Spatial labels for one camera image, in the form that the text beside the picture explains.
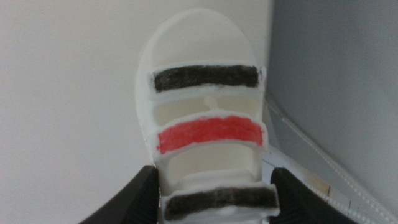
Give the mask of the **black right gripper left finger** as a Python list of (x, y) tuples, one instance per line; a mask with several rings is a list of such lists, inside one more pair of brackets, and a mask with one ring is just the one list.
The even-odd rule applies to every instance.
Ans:
[(146, 165), (81, 224), (157, 224), (159, 199), (159, 172)]

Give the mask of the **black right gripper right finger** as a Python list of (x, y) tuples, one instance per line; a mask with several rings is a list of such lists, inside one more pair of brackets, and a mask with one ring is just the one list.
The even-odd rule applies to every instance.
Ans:
[(327, 204), (285, 168), (275, 168), (271, 183), (277, 187), (280, 213), (270, 224), (355, 224)]

